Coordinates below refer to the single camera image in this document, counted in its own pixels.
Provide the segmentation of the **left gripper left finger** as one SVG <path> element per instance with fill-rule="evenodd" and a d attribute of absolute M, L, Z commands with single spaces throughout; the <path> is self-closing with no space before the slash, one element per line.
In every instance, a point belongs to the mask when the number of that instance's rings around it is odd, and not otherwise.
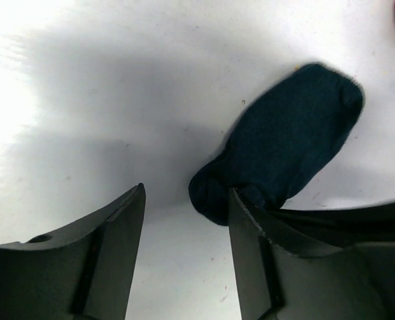
<path fill-rule="evenodd" d="M 0 245 L 0 319 L 124 319 L 146 192 L 20 243 Z"/>

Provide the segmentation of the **plain navy ankle sock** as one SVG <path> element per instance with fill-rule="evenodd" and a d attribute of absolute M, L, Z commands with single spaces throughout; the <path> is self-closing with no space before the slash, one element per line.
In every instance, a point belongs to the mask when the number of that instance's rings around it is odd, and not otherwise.
<path fill-rule="evenodd" d="M 193 207 L 228 222 L 236 189 L 259 209 L 278 209 L 341 150 L 364 106 L 351 78 L 310 63 L 263 93 L 242 114 L 224 149 L 189 183 Z"/>

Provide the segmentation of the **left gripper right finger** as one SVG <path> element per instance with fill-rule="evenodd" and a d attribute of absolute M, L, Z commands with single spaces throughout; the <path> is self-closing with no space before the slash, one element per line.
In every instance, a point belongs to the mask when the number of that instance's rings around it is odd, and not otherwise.
<path fill-rule="evenodd" d="M 243 319 L 395 319 L 395 203 L 262 211 L 229 195 Z"/>

